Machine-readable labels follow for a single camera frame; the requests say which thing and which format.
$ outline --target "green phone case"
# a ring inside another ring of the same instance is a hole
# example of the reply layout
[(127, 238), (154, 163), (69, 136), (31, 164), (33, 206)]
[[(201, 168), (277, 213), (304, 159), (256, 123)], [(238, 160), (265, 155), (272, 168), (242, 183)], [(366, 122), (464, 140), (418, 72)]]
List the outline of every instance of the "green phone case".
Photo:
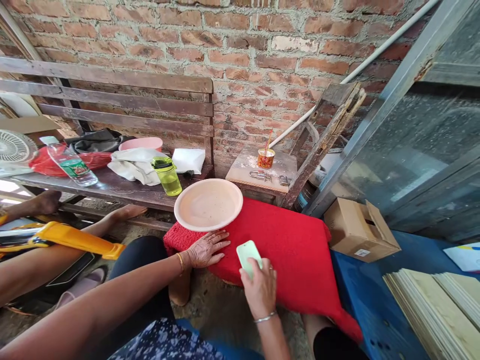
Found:
[(248, 258), (254, 258), (258, 262), (258, 266), (260, 269), (263, 267), (262, 258), (260, 257), (259, 251), (255, 246), (255, 243), (252, 240), (243, 243), (236, 247), (236, 254), (238, 255), (238, 259), (240, 260), (240, 264), (242, 269), (244, 269), (250, 279), (254, 278), (254, 270), (252, 265), (247, 261)]

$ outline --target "pink bowl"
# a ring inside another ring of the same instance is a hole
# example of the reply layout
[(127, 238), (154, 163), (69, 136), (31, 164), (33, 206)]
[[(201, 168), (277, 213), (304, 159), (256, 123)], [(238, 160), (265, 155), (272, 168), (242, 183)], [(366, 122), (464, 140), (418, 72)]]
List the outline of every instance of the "pink bowl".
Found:
[(242, 192), (233, 182), (211, 178), (183, 190), (175, 201), (173, 213), (184, 228), (207, 233), (235, 220), (243, 204)]
[(128, 150), (136, 148), (148, 148), (148, 149), (157, 149), (159, 152), (162, 151), (162, 145), (164, 144), (163, 140), (159, 137), (141, 137), (138, 139), (132, 139), (121, 143), (118, 147), (118, 150)]

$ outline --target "hand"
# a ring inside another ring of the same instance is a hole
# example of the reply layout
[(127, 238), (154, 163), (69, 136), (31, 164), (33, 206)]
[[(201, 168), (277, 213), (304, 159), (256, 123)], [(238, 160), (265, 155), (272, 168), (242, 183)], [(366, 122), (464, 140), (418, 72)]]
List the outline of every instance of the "hand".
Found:
[(249, 274), (240, 269), (240, 278), (245, 288), (245, 296), (250, 307), (254, 320), (266, 318), (275, 311), (277, 298), (277, 272), (270, 264), (270, 260), (263, 258), (263, 267), (260, 269), (259, 263), (252, 257), (248, 262), (253, 268), (253, 279)]
[(216, 264), (225, 256), (224, 253), (213, 255), (218, 250), (230, 245), (230, 241), (221, 241), (229, 235), (225, 230), (208, 232), (184, 251), (189, 257), (192, 268), (206, 268)]

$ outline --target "red fabric cushion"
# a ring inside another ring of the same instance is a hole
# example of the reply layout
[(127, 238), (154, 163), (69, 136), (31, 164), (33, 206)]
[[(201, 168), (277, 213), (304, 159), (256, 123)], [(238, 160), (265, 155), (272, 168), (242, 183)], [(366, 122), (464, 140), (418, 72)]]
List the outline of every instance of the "red fabric cushion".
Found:
[[(244, 197), (238, 217), (225, 228), (231, 244), (225, 257), (209, 270), (242, 285), (237, 246), (253, 240), (277, 271), (277, 301), (291, 311), (331, 318), (354, 340), (362, 341), (357, 322), (342, 308), (328, 242), (330, 232), (320, 219)], [(204, 233), (176, 223), (163, 237), (167, 251), (184, 251)]]

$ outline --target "fan grille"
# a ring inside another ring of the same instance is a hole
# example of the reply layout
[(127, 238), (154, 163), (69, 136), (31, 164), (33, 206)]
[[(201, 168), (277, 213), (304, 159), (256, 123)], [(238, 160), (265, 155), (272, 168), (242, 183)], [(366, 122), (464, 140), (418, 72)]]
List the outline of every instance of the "fan grille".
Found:
[(19, 132), (0, 129), (0, 161), (9, 163), (29, 162), (38, 149), (34, 141)]

